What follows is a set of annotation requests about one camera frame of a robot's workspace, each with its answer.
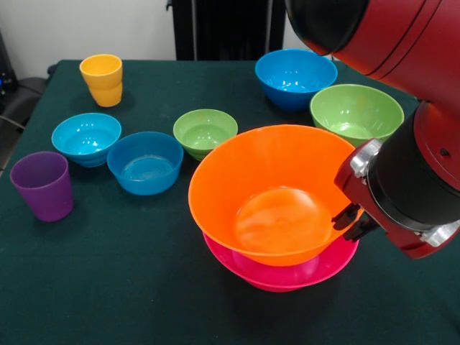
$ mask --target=green bowl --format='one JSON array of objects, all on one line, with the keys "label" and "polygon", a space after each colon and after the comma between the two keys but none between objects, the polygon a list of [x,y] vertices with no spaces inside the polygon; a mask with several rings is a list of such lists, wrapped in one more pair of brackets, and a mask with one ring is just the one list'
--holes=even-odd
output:
[{"label": "green bowl", "polygon": [[213,149],[234,137],[238,124],[223,111],[198,109],[183,114],[174,123],[172,131],[190,156],[202,160]]},{"label": "green bowl", "polygon": [[313,121],[358,147],[368,139],[385,141],[403,122],[404,111],[385,92],[339,84],[319,91],[310,102]]}]

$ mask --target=blue bowl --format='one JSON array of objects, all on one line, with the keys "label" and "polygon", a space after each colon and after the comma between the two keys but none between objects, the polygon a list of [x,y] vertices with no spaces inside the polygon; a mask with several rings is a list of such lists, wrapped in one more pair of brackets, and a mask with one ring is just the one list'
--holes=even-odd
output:
[{"label": "blue bowl", "polygon": [[307,109],[313,95],[337,79],[337,67],[329,59],[300,49],[269,52],[255,71],[268,99],[286,111]]},{"label": "blue bowl", "polygon": [[107,156],[107,165],[123,189],[150,196],[174,184],[183,157],[183,148],[174,137],[140,132],[117,142]]},{"label": "blue bowl", "polygon": [[120,138],[121,124],[112,116],[86,113],[61,122],[51,135],[52,145],[69,160],[97,167],[107,160],[110,147]]}]

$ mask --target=bowl rim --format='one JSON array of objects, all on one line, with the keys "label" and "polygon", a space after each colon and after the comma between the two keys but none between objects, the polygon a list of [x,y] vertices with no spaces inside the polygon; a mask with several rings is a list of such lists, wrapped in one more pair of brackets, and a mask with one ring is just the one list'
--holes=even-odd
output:
[{"label": "bowl rim", "polygon": [[[259,75],[259,67],[260,67],[260,64],[262,63],[263,60],[265,60],[267,57],[271,56],[271,55],[279,55],[279,54],[284,54],[285,52],[300,52],[302,54],[305,54],[305,55],[311,55],[311,56],[315,56],[319,59],[321,59],[322,61],[325,62],[325,64],[327,64],[329,67],[332,67],[333,69],[333,78],[331,79],[330,82],[327,82],[326,83],[326,86],[321,86],[320,88],[312,88],[311,90],[308,90],[308,91],[288,91],[288,90],[282,90],[281,88],[276,88],[274,86],[271,86],[269,84],[267,84],[264,79],[262,79],[262,77]],[[334,84],[334,82],[337,80],[337,76],[339,75],[339,71],[337,70],[337,66],[332,62],[330,61],[327,57],[324,57],[322,55],[319,55],[319,54],[316,54],[314,51],[311,51],[311,50],[307,50],[307,49],[298,49],[298,48],[288,48],[288,49],[279,49],[279,50],[273,50],[272,52],[269,52],[265,55],[263,55],[260,59],[257,60],[256,62],[256,65],[254,67],[254,71],[255,71],[255,74],[257,76],[257,79],[259,79],[259,81],[264,84],[265,86],[273,89],[273,90],[276,90],[276,91],[281,91],[281,92],[286,92],[286,93],[296,93],[296,94],[309,94],[309,93],[315,93],[315,92],[318,92],[320,90],[323,90],[324,88],[327,88],[329,87],[330,85]]]},{"label": "bowl rim", "polygon": [[[380,93],[382,94],[383,96],[385,96],[385,98],[388,98],[389,100],[391,100],[391,102],[393,102],[394,104],[396,104],[396,106],[398,107],[398,109],[400,110],[400,113],[399,113],[399,119],[398,120],[398,126],[395,127],[394,129],[391,129],[390,131],[388,132],[385,132],[385,134],[381,134],[379,136],[376,136],[376,137],[364,137],[364,136],[355,136],[355,137],[350,137],[349,135],[344,135],[344,134],[341,134],[341,133],[338,133],[337,131],[333,131],[332,129],[330,129],[328,126],[326,126],[322,121],[319,120],[319,118],[316,116],[316,114],[313,112],[313,105],[315,103],[315,100],[317,99],[318,95],[321,95],[322,93],[324,92],[327,92],[333,88],[349,88],[349,87],[352,87],[352,88],[366,88],[368,90],[372,90],[372,91],[375,91],[377,93]],[[336,134],[336,135],[339,135],[340,137],[343,137],[343,138],[348,138],[350,140],[354,140],[354,139],[358,139],[358,140],[368,140],[368,139],[373,139],[373,138],[376,138],[376,139],[382,139],[382,138],[385,138],[385,137],[388,137],[390,136],[391,134],[393,134],[396,129],[398,129],[398,127],[404,122],[405,120],[405,114],[404,114],[404,109],[402,108],[402,106],[399,104],[398,101],[396,101],[393,97],[391,97],[391,95],[389,95],[388,93],[384,92],[384,91],[381,91],[379,90],[378,88],[373,88],[371,86],[367,86],[367,85],[361,85],[361,84],[353,84],[353,83],[344,83],[344,84],[336,84],[336,85],[332,85],[332,86],[328,86],[327,88],[324,88],[323,90],[317,92],[316,95],[314,95],[310,101],[310,113],[311,113],[311,116],[313,117],[313,119],[315,121],[317,121],[321,126],[323,126],[325,129],[327,129],[328,131]]]},{"label": "bowl rim", "polygon": [[208,109],[208,108],[191,110],[179,116],[178,119],[175,120],[174,125],[172,126],[172,134],[174,135],[174,138],[176,138],[176,140],[185,148],[196,151],[196,152],[207,152],[209,150],[215,149],[215,147],[209,147],[205,149],[203,148],[198,149],[196,147],[192,147],[184,143],[178,135],[179,122],[181,122],[186,117],[192,116],[194,113],[198,113],[199,111],[212,111],[213,113],[223,115],[224,117],[230,120],[230,122],[233,124],[233,127],[231,128],[231,133],[229,134],[229,137],[226,140],[229,140],[238,134],[238,122],[236,122],[235,118],[232,115],[226,113],[225,111],[218,110],[218,109]]},{"label": "bowl rim", "polygon": [[[312,131],[320,131],[320,132],[323,132],[325,135],[327,136],[330,136],[330,137],[333,137],[334,139],[337,139],[339,141],[341,141],[343,144],[345,144],[346,146],[349,147],[350,149],[350,154],[355,150],[355,147],[350,144],[349,142],[347,142],[344,138],[340,137],[339,135],[337,134],[334,134],[330,131],[327,131],[325,129],[321,129],[321,128],[318,128],[318,127],[314,127],[314,126],[305,126],[305,125],[301,125],[301,124],[273,124],[273,125],[269,125],[269,126],[262,126],[262,127],[257,127],[257,128],[254,128],[254,129],[250,129],[249,131],[246,131],[246,132],[243,132],[241,134],[238,134],[237,136],[225,141],[223,144],[219,145],[222,146],[222,145],[227,145],[229,144],[230,142],[232,142],[233,140],[236,140],[237,137],[240,137],[240,136],[245,136],[245,135],[250,135],[251,133],[254,133],[254,132],[260,132],[260,131],[263,131],[265,129],[271,129],[273,127],[292,127],[292,128],[302,128],[302,129],[308,129],[308,130],[312,130]],[[190,200],[191,200],[191,195],[192,195],[192,192],[193,192],[193,189],[195,187],[195,183],[194,183],[194,180],[196,178],[196,173],[200,170],[201,166],[203,164],[205,164],[208,160],[212,159],[212,157],[216,154],[215,153],[216,150],[213,149],[208,155],[206,155],[204,157],[204,159],[200,162],[200,164],[198,165],[198,167],[195,169],[195,172],[193,173],[192,175],[192,178],[190,179],[190,183],[188,185],[188,208],[190,210],[190,213],[192,214],[192,218],[193,220],[195,221],[195,224],[198,226],[198,228],[204,233],[206,234],[210,239],[212,239],[213,241],[219,243],[221,246],[224,246],[228,249],[231,249],[231,250],[234,250],[235,252],[238,252],[238,253],[241,253],[241,254],[246,254],[246,255],[252,255],[253,257],[288,257],[288,256],[291,256],[291,255],[297,255],[297,254],[304,254],[306,252],[309,252],[310,250],[314,250],[314,249],[317,249],[319,247],[322,247],[322,246],[317,246],[317,247],[314,247],[314,248],[308,248],[308,249],[299,249],[299,250],[296,250],[296,251],[293,251],[293,252],[287,252],[287,253],[264,253],[264,252],[255,252],[255,251],[252,251],[252,250],[246,250],[246,249],[242,249],[242,248],[237,248],[237,247],[233,247],[233,246],[229,246],[228,244],[222,242],[220,239],[217,239],[215,236],[213,236],[212,234],[210,234],[207,230],[205,230],[203,228],[203,226],[201,225],[201,222],[198,221],[196,215],[195,215],[195,211],[193,210],[193,207],[192,205],[190,204]],[[364,212],[362,210],[362,208],[359,210],[360,213],[358,213],[360,216],[361,214]]]},{"label": "bowl rim", "polygon": [[[94,74],[94,73],[88,73],[86,72],[84,69],[83,69],[83,64],[88,61],[88,60],[91,60],[91,59],[94,59],[94,58],[99,58],[101,56],[109,56],[110,58],[115,58],[115,60],[118,60],[118,63],[119,65],[116,67],[116,69],[114,70],[111,70],[110,72],[107,72],[107,73],[104,73],[104,74]],[[88,75],[90,77],[105,77],[105,76],[108,76],[108,75],[111,75],[111,74],[115,74],[117,73],[121,67],[123,66],[123,61],[121,60],[121,58],[117,55],[114,55],[114,54],[95,54],[95,55],[91,55],[91,56],[88,56],[86,58],[84,58],[80,65],[78,66],[78,68],[80,69],[80,72],[84,75]]]},{"label": "bowl rim", "polygon": [[[71,119],[77,119],[78,117],[84,117],[84,116],[98,116],[98,117],[106,117],[107,119],[110,119],[111,121],[115,121],[115,123],[117,124],[117,134],[115,136],[115,139],[110,143],[108,144],[107,146],[105,146],[103,149],[100,149],[99,151],[95,151],[95,152],[89,152],[89,153],[74,153],[74,152],[66,152],[64,151],[63,149],[60,149],[57,147],[56,143],[55,143],[55,136],[57,135],[57,132],[58,132],[58,129],[62,126],[64,126],[64,124],[68,121],[70,121]],[[118,119],[114,118],[113,116],[111,115],[108,115],[108,114],[104,114],[104,113],[82,113],[82,114],[77,114],[77,115],[74,115],[74,116],[71,116],[69,118],[67,118],[66,120],[60,122],[55,128],[54,130],[52,131],[52,134],[51,134],[51,143],[53,145],[53,147],[63,153],[64,155],[67,155],[67,156],[72,156],[72,157],[85,157],[85,156],[90,156],[90,155],[94,155],[96,153],[99,153],[101,151],[104,151],[104,150],[107,150],[108,148],[110,148],[110,146],[112,146],[113,144],[115,144],[118,139],[120,139],[120,136],[121,136],[121,123]]]},{"label": "bowl rim", "polygon": [[[144,135],[155,135],[157,137],[167,138],[168,140],[171,140],[171,142],[176,144],[178,146],[178,148],[180,149],[179,150],[179,152],[180,152],[179,155],[180,156],[179,156],[179,162],[172,168],[172,171],[174,172],[177,169],[180,169],[180,166],[182,165],[182,161],[184,159],[184,150],[183,150],[182,146],[180,145],[179,141],[176,138],[174,138],[173,136],[171,136],[169,134],[163,133],[163,132],[155,132],[155,131],[136,132],[136,133],[132,133],[132,134],[126,135],[125,137],[121,138],[118,142],[116,142],[114,144],[113,147],[111,147],[111,149],[109,150],[109,153],[107,154],[107,167],[109,167],[110,172],[116,177],[117,180],[124,180],[124,181],[130,181],[130,182],[144,182],[144,181],[132,180],[130,178],[126,178],[126,177],[118,174],[118,172],[113,169],[112,164],[111,164],[111,156],[114,154],[113,152],[114,152],[114,148],[116,147],[116,144],[122,143],[125,139],[132,138],[132,137],[138,137],[140,135],[142,135],[142,136],[144,136]],[[168,176],[170,174],[171,174],[171,172],[168,173],[168,174],[162,175],[161,177]]]},{"label": "bowl rim", "polygon": [[[22,162],[36,155],[52,155],[52,156],[59,158],[65,163],[64,171],[58,178],[47,183],[46,185],[40,185],[38,187],[24,187],[23,185],[18,184],[16,179],[13,177],[13,175],[15,174],[16,170],[19,169],[18,167]],[[58,184],[61,180],[65,178],[65,176],[68,174],[68,171],[69,171],[69,162],[67,158],[65,158],[62,154],[60,154],[59,152],[53,152],[53,151],[38,151],[38,152],[33,152],[28,155],[25,155],[21,159],[19,159],[17,162],[15,162],[9,172],[9,179],[11,183],[14,185],[14,187],[16,187],[18,190],[40,190],[40,189],[50,187],[51,185]]]},{"label": "bowl rim", "polygon": [[[256,285],[261,285],[261,286],[264,286],[264,287],[267,287],[267,288],[272,288],[272,289],[286,289],[286,290],[297,290],[297,289],[301,289],[301,288],[306,288],[307,286],[311,286],[311,285],[316,285],[316,284],[319,284],[320,282],[323,282],[329,278],[332,278],[334,275],[337,275],[340,271],[343,270],[343,268],[345,268],[345,266],[347,266],[350,261],[353,259],[354,255],[357,253],[357,250],[358,250],[358,246],[359,246],[359,240],[354,242],[353,243],[353,247],[351,248],[351,251],[349,253],[349,257],[344,260],[334,271],[332,271],[332,273],[328,274],[328,275],[325,275],[324,277],[322,278],[319,278],[319,279],[316,279],[316,280],[312,280],[311,282],[308,282],[308,283],[304,283],[304,284],[297,284],[297,285],[273,285],[273,284],[267,284],[265,282],[259,282],[257,280],[255,280],[254,278],[251,278],[251,277],[248,277],[247,275],[245,275],[244,273],[238,271],[236,268],[233,268],[233,267],[229,267],[225,262],[223,262],[216,254],[215,252],[211,249],[210,245],[209,245],[209,242],[212,241],[212,242],[215,242],[217,243],[219,246],[223,247],[224,249],[226,250],[229,250],[231,252],[234,252],[232,249],[230,248],[227,248],[225,246],[222,246],[222,244],[214,241],[211,237],[209,237],[208,235],[206,235],[204,232],[202,233],[203,235],[203,238],[204,238],[204,241],[206,243],[206,246],[208,247],[209,251],[212,253],[212,255],[214,256],[214,258],[222,265],[224,266],[226,269],[228,269],[230,272],[232,272],[234,275],[240,277],[241,279],[244,279],[246,280],[248,283],[253,283],[253,284],[256,284]],[[332,245],[334,245],[334,243],[336,241],[338,241],[340,239],[340,237],[338,239],[336,239],[334,242],[332,242],[328,248]]]}]

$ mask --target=orange bowl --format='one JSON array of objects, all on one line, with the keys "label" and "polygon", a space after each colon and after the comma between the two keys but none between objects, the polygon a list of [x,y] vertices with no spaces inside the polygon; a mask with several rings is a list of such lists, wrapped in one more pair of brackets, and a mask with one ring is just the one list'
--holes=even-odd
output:
[{"label": "orange bowl", "polygon": [[190,211],[207,236],[256,262],[306,262],[346,231],[331,221],[350,203],[334,178],[353,150],[313,127],[253,129],[201,162],[190,182]]}]

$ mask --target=dark green table surface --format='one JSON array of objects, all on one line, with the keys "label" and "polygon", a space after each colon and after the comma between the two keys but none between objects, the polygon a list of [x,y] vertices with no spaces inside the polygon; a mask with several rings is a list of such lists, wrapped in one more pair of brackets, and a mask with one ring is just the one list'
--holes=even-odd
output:
[{"label": "dark green table surface", "polygon": [[[78,72],[59,64],[6,173],[0,178],[0,344],[459,344],[460,239],[411,261],[383,231],[366,237],[337,276],[293,293],[259,291],[208,252],[187,204],[197,166],[185,156],[179,180],[161,195],[125,193],[106,166],[70,164],[75,209],[37,221],[8,179],[12,163],[52,150],[63,119],[114,115],[123,134],[172,134],[186,111],[230,113],[241,132],[311,124],[264,97],[253,62],[124,64],[123,101],[100,109]],[[406,115],[415,99],[338,64],[337,83],[393,95]]]}]

